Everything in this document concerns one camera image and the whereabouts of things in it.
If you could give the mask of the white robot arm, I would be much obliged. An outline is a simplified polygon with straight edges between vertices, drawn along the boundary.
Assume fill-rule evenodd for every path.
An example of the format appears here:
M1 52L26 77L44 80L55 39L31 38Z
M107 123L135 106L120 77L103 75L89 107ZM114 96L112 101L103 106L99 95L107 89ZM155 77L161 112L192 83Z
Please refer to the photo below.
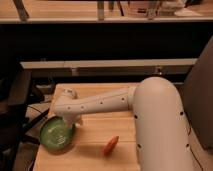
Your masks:
M194 171L187 121L177 88L150 77L135 86L77 99L64 90L53 113L69 125L85 114L130 111L135 116L141 171Z

